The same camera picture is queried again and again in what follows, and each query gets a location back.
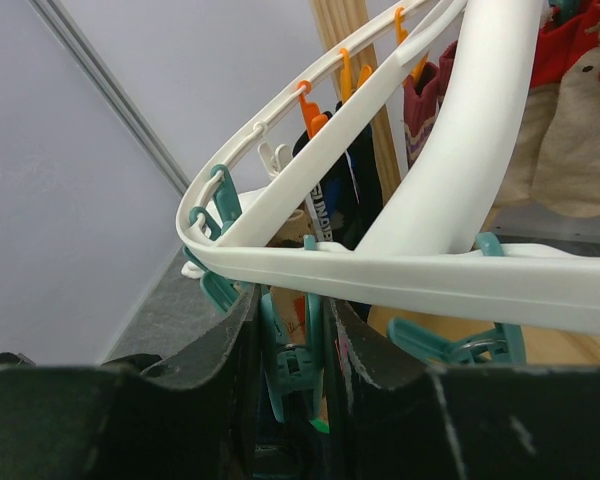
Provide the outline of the teal clothes peg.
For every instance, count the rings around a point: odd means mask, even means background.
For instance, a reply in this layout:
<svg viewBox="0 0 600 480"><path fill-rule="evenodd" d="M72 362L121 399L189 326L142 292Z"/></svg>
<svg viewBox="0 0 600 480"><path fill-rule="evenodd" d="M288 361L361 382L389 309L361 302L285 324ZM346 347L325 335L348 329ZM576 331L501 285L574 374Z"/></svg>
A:
<svg viewBox="0 0 600 480"><path fill-rule="evenodd" d="M267 293L260 299L263 369L272 411L280 423L289 419L286 400L292 393L302 395L308 420L320 414L324 372L321 298L307 294L304 307L306 342L297 344L291 341L271 295Z"/></svg>
<svg viewBox="0 0 600 480"><path fill-rule="evenodd" d="M521 365L527 360L522 329L513 324L495 323L489 330L452 341L410 320L395 317L388 323L387 338L402 351L428 364Z"/></svg>

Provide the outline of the black hanging sock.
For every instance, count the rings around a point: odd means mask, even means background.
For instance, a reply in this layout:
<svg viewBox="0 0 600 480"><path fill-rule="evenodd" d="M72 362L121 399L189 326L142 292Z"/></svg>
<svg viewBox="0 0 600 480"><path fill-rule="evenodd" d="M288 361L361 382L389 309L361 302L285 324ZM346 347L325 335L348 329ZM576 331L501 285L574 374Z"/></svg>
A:
<svg viewBox="0 0 600 480"><path fill-rule="evenodd" d="M355 249L383 208L370 125L322 177L310 199L323 239Z"/></svg>

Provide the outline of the beige red hanging sock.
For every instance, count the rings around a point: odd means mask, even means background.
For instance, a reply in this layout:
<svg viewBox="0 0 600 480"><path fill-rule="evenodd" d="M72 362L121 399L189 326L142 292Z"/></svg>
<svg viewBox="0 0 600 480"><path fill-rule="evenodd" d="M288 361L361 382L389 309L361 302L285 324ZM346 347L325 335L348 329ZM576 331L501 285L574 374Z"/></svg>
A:
<svg viewBox="0 0 600 480"><path fill-rule="evenodd" d="M541 21L530 88L498 207L535 202L600 216L600 1Z"/></svg>

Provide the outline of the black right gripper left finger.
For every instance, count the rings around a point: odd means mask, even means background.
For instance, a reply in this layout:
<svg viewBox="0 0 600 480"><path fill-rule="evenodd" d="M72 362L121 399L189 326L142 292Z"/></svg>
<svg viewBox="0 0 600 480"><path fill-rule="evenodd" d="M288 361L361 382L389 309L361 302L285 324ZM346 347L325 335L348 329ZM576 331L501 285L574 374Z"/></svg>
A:
<svg viewBox="0 0 600 480"><path fill-rule="evenodd" d="M0 479L248 479L258 290L142 372L0 365Z"/></svg>

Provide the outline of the white oval sock hanger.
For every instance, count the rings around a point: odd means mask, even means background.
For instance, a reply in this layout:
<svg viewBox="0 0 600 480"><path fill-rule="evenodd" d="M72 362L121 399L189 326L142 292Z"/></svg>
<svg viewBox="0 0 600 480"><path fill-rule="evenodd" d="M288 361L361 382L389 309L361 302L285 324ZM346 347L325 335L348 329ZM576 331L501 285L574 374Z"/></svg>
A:
<svg viewBox="0 0 600 480"><path fill-rule="evenodd" d="M303 96L292 81L242 126L186 190L181 241L211 271L251 283L437 315L600 335L600 258L535 244L501 257L472 251L499 190L530 83L539 1L437 1L361 88L217 239L191 211ZM431 44L462 23L431 137L354 250L270 246L273 235L371 122Z"/></svg>

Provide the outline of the wooden rack frame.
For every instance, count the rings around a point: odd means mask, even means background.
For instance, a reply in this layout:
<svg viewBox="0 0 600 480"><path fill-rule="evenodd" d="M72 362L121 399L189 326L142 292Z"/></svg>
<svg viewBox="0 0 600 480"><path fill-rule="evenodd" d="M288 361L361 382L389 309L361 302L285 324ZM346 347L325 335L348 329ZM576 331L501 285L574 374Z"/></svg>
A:
<svg viewBox="0 0 600 480"><path fill-rule="evenodd" d="M473 251L523 116L543 5L444 1L309 143L340 156L413 63L455 19L462 27L442 111L414 169L352 254L325 259L322 293L372 305L600 335L600 259L541 245Z"/></svg>

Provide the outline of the argyle brown orange sock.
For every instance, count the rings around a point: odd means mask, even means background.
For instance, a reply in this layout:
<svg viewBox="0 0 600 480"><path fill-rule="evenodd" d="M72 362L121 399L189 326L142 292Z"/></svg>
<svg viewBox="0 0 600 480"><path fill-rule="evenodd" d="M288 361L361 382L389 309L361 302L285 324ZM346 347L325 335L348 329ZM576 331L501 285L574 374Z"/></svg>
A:
<svg viewBox="0 0 600 480"><path fill-rule="evenodd" d="M267 244L272 248L302 248L304 237L314 233L310 216L303 209L296 209ZM271 298L292 344L304 344L305 294L303 292L272 286Z"/></svg>

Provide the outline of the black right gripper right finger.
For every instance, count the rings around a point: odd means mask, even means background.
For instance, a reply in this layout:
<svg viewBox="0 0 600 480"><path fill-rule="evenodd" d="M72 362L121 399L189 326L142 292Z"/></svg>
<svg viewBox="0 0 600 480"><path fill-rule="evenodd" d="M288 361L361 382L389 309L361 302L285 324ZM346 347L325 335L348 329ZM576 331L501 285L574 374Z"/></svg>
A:
<svg viewBox="0 0 600 480"><path fill-rule="evenodd" d="M600 366L425 365L324 303L334 479L600 479Z"/></svg>

